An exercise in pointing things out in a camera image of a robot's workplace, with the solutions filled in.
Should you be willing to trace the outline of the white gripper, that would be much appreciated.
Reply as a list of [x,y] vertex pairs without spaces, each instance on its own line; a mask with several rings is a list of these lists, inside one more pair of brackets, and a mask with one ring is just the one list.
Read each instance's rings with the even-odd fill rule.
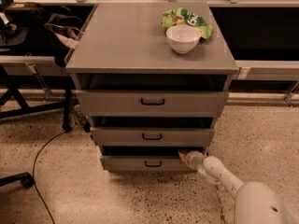
[[180,149],[178,155],[187,166],[193,170],[199,171],[203,169],[203,161],[205,156],[199,151],[191,151],[188,149]]

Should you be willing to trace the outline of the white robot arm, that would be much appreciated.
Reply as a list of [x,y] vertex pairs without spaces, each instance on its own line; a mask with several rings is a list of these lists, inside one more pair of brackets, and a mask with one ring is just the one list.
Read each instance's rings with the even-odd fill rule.
[[261,182],[244,183],[214,156],[181,149],[181,160],[214,185],[222,184],[235,200],[234,224],[298,224],[278,195]]

